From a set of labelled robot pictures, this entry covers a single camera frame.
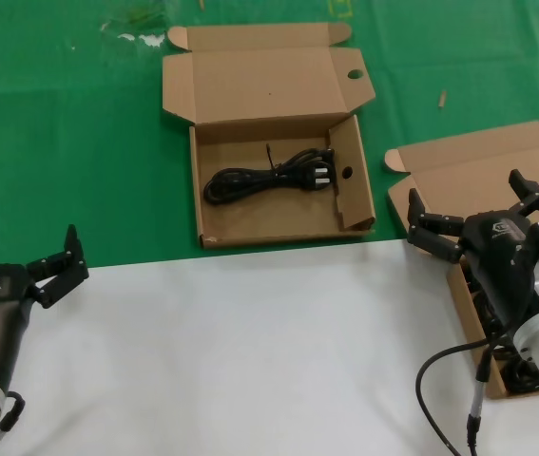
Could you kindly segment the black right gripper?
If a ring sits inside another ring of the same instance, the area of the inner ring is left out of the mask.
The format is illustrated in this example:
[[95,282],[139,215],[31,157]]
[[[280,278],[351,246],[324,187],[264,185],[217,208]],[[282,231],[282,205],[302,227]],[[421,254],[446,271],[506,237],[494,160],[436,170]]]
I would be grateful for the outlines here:
[[507,327],[519,327],[529,318],[533,295],[532,267],[520,250],[530,228],[525,217],[539,212],[539,183],[513,169],[509,185],[519,199],[510,211],[489,211],[466,220],[427,212],[417,190],[412,188],[407,240],[452,264],[462,257],[463,248],[498,319]]

